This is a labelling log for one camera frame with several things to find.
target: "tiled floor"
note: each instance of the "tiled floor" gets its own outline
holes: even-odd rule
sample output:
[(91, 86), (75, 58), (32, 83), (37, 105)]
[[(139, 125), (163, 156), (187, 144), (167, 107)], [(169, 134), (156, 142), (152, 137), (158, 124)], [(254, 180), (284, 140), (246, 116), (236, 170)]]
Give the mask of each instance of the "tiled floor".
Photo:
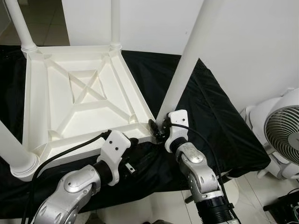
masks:
[[(239, 189), (235, 212), (242, 224), (275, 224), (271, 215), (263, 211), (263, 206), (299, 187), (295, 180), (278, 180), (271, 175), (257, 179), (256, 172), (251, 172), (226, 184), (226, 188), (231, 189), (228, 192), (230, 201), (236, 194), (231, 184)], [(201, 224), (195, 204), (184, 202), (189, 195), (190, 191), (154, 193), (140, 201), (98, 210), (98, 214), (107, 224), (141, 224), (157, 219), (173, 224)]]
[[(61, 0), (29, 0), (28, 6), (21, 6), (21, 11), (36, 45), (70, 45)], [(21, 44), (13, 23), (0, 36), (0, 44)]]

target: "white wall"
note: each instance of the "white wall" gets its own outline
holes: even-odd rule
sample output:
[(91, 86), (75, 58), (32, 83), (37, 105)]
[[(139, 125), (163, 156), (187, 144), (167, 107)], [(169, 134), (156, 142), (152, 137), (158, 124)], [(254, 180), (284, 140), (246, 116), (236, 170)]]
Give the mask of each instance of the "white wall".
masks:
[[(71, 45), (108, 44), (110, 0), (62, 0)], [(299, 1), (223, 0), (200, 58), (238, 110), (299, 85)], [(125, 50), (181, 54), (202, 0), (121, 1)]]
[(8, 27), (10, 18), (4, 5), (4, 1), (0, 0), (0, 35)]

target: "electric fan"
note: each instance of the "electric fan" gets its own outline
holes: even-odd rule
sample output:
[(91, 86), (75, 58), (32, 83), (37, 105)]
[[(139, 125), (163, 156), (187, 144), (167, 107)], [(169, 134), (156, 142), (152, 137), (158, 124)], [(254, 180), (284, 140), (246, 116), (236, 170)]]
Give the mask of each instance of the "electric fan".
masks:
[(249, 106), (241, 115), (271, 158), (257, 177), (270, 172), (279, 179), (299, 179), (299, 88)]

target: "black cloth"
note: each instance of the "black cloth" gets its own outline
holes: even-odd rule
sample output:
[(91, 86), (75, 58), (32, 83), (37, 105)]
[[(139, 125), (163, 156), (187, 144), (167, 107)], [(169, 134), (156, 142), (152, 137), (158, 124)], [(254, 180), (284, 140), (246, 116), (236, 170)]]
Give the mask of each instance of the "black cloth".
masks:
[[(122, 55), (154, 117), (157, 117), (180, 56), (122, 51)], [(21, 141), (26, 59), (19, 46), (0, 46), (0, 119)], [(265, 168), (270, 159), (213, 74), (199, 60), (177, 109), (188, 111), (189, 126), (202, 133), (215, 148), (222, 172), (239, 177)], [(215, 170), (212, 154), (202, 139), (189, 132), (189, 141), (202, 151)], [(131, 202), (157, 191), (187, 189), (184, 176), (172, 154), (163, 145), (142, 143), (130, 152), (134, 176), (121, 166), (120, 182), (104, 187), (82, 211)], [(37, 182), (35, 209), (56, 189), (66, 173), (93, 164), (95, 157), (49, 168)], [(0, 218), (21, 217), (28, 198), (29, 183), (13, 177), (0, 158)]]

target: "wire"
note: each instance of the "wire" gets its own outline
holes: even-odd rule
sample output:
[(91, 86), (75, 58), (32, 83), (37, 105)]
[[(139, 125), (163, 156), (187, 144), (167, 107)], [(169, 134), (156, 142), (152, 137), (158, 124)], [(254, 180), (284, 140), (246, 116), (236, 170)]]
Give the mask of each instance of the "wire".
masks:
[(297, 209), (299, 209), (299, 206), (295, 206), (294, 208), (293, 208), (293, 212), (294, 212), (294, 217), (297, 219), (296, 221), (299, 221), (299, 214), (298, 214), (298, 212), (297, 212)]
[[(215, 165), (216, 165), (216, 169), (217, 169), (217, 173), (218, 173), (218, 181), (219, 181), (219, 184), (222, 188), (222, 192), (224, 194), (224, 199), (226, 201), (227, 204), (229, 204), (229, 201), (228, 201), (228, 196), (226, 194), (226, 190), (224, 188), (224, 184), (223, 184), (223, 180), (222, 180), (222, 176), (221, 176), (221, 170), (220, 170), (220, 166), (219, 166), (219, 162), (218, 162), (218, 159), (217, 159), (217, 156), (216, 156), (216, 153), (214, 151), (214, 148), (211, 146), (211, 144), (208, 142), (208, 140), (201, 134), (199, 133), (198, 131), (196, 131), (195, 129), (193, 128), (190, 128), (188, 126), (185, 126), (185, 125), (179, 125), (179, 124), (173, 124), (173, 123), (170, 123), (170, 126), (176, 126), (176, 127), (181, 127), (181, 128), (185, 128), (195, 134), (197, 134), (210, 148), (211, 152), (212, 152), (212, 155), (213, 155), (213, 158), (214, 158), (214, 161), (215, 161)], [(232, 215), (239, 221), (239, 223), (241, 224), (241, 221), (239, 220), (238, 216), (236, 215), (235, 211), (233, 209), (230, 210)]]
[(34, 205), (34, 185), (35, 185), (35, 182), (37, 180), (37, 177), (39, 175), (39, 173), (41, 172), (41, 170), (46, 166), (48, 165), (50, 162), (52, 162), (53, 160), (63, 156), (63, 155), (66, 155), (70, 152), (73, 152), (81, 147), (84, 147), (94, 141), (96, 141), (97, 139), (101, 138), (101, 137), (104, 137), (108, 132), (105, 132), (105, 133), (101, 133), (99, 134), (98, 136), (94, 137), (93, 139), (90, 139), (86, 142), (83, 142), (81, 143), (80, 145), (77, 145), (77, 146), (74, 146), (62, 153), (59, 153), (51, 158), (49, 158), (48, 160), (46, 160), (44, 163), (42, 163), (35, 171), (35, 173), (33, 174), (33, 177), (32, 177), (32, 181), (31, 181), (31, 187), (30, 187), (30, 192), (29, 192), (29, 198), (28, 198), (28, 201), (27, 201), (27, 204), (26, 204), (26, 207), (25, 207), (25, 210), (24, 210), (24, 213), (23, 213), (23, 217), (22, 217), (22, 221), (21, 221), (21, 224), (25, 224), (26, 223), (26, 216), (28, 214), (28, 208), (30, 209), (30, 214), (29, 214), (29, 218), (28, 218), (28, 224), (31, 223), (33, 217), (31, 216), (32, 214), (32, 208), (33, 208), (33, 205)]
[(292, 193), (293, 191), (298, 190), (298, 189), (299, 188), (295, 188), (295, 189), (291, 190), (289, 193), (287, 193), (287, 195), (289, 195), (290, 193)]

